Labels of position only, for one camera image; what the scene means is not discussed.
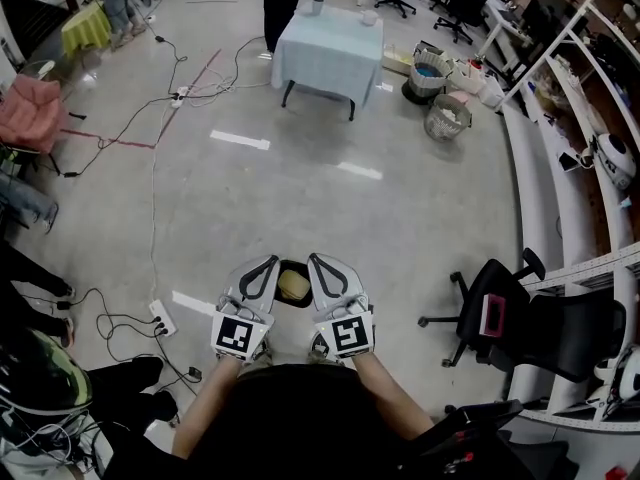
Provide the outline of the white plastic bag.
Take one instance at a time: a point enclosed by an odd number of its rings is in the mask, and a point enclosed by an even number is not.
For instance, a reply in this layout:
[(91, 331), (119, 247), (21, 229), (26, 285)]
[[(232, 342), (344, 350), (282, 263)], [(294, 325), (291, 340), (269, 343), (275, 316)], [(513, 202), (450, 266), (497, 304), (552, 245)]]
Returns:
[(450, 84), (470, 95), (477, 96), (489, 107), (497, 107), (504, 98), (504, 92), (498, 80), (475, 67), (470, 61), (449, 59), (451, 68), (448, 78)]

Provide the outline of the black dome backpack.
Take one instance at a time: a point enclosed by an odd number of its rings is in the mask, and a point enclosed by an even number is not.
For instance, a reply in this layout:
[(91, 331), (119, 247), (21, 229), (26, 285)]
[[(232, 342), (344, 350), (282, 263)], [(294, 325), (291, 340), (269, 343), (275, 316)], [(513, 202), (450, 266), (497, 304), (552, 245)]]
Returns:
[(67, 464), (89, 416), (88, 374), (48, 335), (0, 328), (0, 460)]

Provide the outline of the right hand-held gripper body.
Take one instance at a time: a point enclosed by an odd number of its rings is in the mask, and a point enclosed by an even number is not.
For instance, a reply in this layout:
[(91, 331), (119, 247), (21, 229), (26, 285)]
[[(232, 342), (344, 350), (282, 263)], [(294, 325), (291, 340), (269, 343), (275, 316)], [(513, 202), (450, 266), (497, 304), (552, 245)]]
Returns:
[(349, 358), (372, 352), (375, 348), (373, 306), (364, 302), (342, 305), (315, 304), (314, 347), (325, 355)]

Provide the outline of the white desk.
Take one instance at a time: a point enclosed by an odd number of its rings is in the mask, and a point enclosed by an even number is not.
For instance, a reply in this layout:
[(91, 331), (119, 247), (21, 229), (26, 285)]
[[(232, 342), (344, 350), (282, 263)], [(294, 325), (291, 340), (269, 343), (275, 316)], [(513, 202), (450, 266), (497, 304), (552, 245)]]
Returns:
[(484, 6), (484, 14), (489, 20), (490, 30), (477, 55), (484, 57), (494, 48), (504, 57), (504, 68), (513, 68), (518, 61), (515, 47), (528, 46), (531, 43), (530, 37), (513, 19), (508, 18), (511, 11), (500, 0), (488, 0)]

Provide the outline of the person's torso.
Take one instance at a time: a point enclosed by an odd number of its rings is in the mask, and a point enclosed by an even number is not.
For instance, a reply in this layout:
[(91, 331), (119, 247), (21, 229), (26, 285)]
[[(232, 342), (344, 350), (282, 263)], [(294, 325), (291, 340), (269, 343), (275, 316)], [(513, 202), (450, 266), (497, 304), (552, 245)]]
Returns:
[(188, 463), (200, 480), (373, 480), (406, 445), (354, 370), (285, 364), (239, 377)]

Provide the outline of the pink black box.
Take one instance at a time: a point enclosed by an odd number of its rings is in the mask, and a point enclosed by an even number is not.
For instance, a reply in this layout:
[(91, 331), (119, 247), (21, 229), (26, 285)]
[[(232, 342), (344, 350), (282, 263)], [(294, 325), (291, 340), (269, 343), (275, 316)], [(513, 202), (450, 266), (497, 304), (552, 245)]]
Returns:
[(482, 302), (479, 334), (489, 338), (500, 338), (503, 334), (506, 316), (506, 299), (488, 293)]

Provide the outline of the person's left forearm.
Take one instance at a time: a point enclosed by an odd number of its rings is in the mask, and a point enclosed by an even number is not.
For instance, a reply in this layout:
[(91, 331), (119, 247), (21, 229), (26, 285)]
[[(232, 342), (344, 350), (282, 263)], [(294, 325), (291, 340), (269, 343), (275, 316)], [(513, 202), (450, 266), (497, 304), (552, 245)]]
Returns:
[(234, 357), (223, 356), (218, 361), (176, 428), (172, 455), (189, 458), (223, 408), (241, 368), (242, 362)]

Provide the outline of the table with light blue cloth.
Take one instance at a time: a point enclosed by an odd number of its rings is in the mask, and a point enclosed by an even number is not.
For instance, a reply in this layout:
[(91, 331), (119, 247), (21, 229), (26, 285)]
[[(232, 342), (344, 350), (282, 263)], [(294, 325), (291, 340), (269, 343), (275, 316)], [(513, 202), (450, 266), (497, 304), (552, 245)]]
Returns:
[(383, 20), (376, 16), (368, 25), (367, 16), (376, 14), (327, 6), (313, 15), (299, 9), (277, 42), (272, 87), (299, 84), (366, 106), (381, 83), (384, 53)]

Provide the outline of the pink cloth covered chair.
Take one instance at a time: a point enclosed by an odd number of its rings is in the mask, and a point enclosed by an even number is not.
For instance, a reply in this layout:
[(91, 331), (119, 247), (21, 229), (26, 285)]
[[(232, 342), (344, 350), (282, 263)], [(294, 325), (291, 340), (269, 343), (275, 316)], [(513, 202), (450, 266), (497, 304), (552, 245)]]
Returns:
[(18, 74), (0, 100), (0, 142), (48, 154), (67, 115), (58, 81)]

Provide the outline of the black waste bin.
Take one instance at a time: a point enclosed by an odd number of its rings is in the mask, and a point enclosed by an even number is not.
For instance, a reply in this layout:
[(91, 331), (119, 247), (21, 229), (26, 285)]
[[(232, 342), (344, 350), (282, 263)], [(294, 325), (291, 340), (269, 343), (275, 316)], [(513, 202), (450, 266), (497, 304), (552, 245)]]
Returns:
[[(308, 268), (307, 265), (303, 262), (299, 262), (299, 261), (294, 261), (294, 260), (289, 260), (289, 259), (282, 259), (280, 261), (280, 269), (279, 269), (279, 273), (278, 273), (278, 279), (280, 277), (280, 274), (287, 269), (291, 269), (294, 271), (297, 271), (298, 273), (300, 273), (302, 276), (304, 276), (309, 282), (309, 272), (308, 272)], [(311, 283), (310, 283), (310, 291), (307, 294), (307, 296), (299, 302), (296, 301), (286, 301), (284, 299), (281, 298), (280, 296), (280, 290), (278, 288), (278, 285), (276, 286), (276, 291), (275, 291), (275, 295), (274, 295), (274, 299), (276, 301), (278, 301), (279, 303), (294, 307), (294, 308), (299, 308), (299, 309), (305, 309), (307, 307), (309, 307), (311, 305), (311, 303), (313, 302), (313, 293), (312, 293), (312, 289), (311, 289)]]

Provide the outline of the person's right forearm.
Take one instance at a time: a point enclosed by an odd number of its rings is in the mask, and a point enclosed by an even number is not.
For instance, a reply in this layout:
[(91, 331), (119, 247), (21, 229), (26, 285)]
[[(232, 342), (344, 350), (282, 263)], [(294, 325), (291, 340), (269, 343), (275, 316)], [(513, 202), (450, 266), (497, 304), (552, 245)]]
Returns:
[(352, 362), (382, 418), (398, 436), (411, 441), (434, 427), (431, 417), (396, 382), (373, 352), (356, 355)]

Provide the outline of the cream storage box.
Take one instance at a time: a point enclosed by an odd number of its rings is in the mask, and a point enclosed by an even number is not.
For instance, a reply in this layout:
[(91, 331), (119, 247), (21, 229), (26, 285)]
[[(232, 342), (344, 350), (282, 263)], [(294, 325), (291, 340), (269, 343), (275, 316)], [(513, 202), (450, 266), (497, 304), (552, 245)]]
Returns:
[(397, 48), (393, 44), (385, 44), (382, 67), (390, 72), (408, 76), (413, 66), (413, 53)]

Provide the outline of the white metal shelf rack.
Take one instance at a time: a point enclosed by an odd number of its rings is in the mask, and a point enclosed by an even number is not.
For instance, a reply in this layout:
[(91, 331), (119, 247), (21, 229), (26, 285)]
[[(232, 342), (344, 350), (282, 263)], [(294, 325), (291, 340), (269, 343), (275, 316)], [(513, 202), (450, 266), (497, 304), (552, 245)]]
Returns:
[[(576, 171), (560, 165), (563, 146), (560, 137), (544, 117), (542, 108), (528, 84), (534, 73), (547, 66), (558, 79), (584, 140), (594, 137), (588, 119), (587, 97), (579, 95), (569, 82), (566, 69), (560, 67), (553, 53), (562, 43), (579, 48), (612, 96), (626, 123), (634, 144), (640, 148), (640, 123), (632, 116), (613, 82), (574, 33), (578, 20), (592, 15), (615, 36), (640, 67), (640, 52), (622, 30), (596, 6), (584, 0), (574, 16), (561, 29), (542, 56), (526, 70), (510, 91), (496, 104), (506, 128), (515, 169), (520, 205), (521, 238), (546, 268), (545, 278), (529, 274), (522, 285), (531, 294), (575, 296), (591, 291), (611, 289), (627, 316), (622, 346), (640, 344), (640, 238), (632, 232), (631, 217), (624, 208), (625, 196), (608, 177), (601, 163), (593, 167), (598, 182), (598, 201), (604, 206), (609, 253), (596, 252), (596, 218), (588, 207), (588, 197)], [(587, 409), (586, 383), (576, 383), (534, 365), (515, 368), (508, 394), (528, 405), (524, 417), (565, 428), (600, 433), (640, 435), (640, 409), (618, 402), (612, 390), (618, 362), (608, 361), (603, 385), (609, 390), (604, 399)]]

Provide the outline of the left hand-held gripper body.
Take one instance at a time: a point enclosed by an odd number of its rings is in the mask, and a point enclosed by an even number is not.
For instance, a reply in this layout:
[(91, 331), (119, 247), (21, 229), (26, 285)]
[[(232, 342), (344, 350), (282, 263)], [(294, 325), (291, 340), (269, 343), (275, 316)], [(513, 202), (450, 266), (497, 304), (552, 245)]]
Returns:
[(220, 355), (253, 360), (273, 324), (270, 313), (222, 297), (213, 314), (211, 347)]

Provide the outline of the black staircase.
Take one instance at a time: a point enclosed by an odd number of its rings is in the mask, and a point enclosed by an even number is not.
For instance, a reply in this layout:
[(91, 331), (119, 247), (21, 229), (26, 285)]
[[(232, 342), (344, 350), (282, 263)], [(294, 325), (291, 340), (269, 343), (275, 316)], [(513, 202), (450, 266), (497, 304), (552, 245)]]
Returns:
[(25, 62), (31, 54), (75, 12), (77, 0), (0, 0), (18, 62)]

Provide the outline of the black-legged table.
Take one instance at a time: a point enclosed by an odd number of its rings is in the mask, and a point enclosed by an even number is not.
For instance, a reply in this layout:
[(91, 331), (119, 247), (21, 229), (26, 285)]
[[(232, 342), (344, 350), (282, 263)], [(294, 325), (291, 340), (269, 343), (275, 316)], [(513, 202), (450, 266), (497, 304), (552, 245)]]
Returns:
[[(281, 100), (281, 107), (282, 108), (285, 108), (287, 106), (287, 100), (288, 100), (289, 95), (290, 95), (290, 93), (293, 90), (295, 85), (296, 85), (296, 82), (294, 80), (290, 80), (287, 83), (285, 91), (284, 91), (283, 96), (282, 96), (282, 100)], [(348, 102), (349, 102), (349, 106), (350, 106), (349, 121), (352, 122), (354, 120), (354, 117), (355, 117), (356, 104), (351, 99), (349, 99)]]

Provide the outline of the person's right leg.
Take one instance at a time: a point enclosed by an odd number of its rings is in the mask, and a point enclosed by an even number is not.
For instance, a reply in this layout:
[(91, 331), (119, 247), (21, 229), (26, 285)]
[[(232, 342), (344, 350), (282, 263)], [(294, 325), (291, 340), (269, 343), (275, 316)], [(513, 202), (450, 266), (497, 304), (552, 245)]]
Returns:
[(345, 363), (330, 351), (320, 332), (317, 332), (312, 339), (307, 363), (309, 365), (345, 367)]

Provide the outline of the yellow-green cloth covered table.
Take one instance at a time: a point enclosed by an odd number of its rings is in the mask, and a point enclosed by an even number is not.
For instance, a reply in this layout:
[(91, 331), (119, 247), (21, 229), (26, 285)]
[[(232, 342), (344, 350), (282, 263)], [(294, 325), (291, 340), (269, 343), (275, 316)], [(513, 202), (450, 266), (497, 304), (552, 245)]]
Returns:
[(77, 50), (104, 49), (111, 41), (110, 22), (99, 2), (92, 2), (74, 14), (61, 28), (64, 54), (71, 58)]

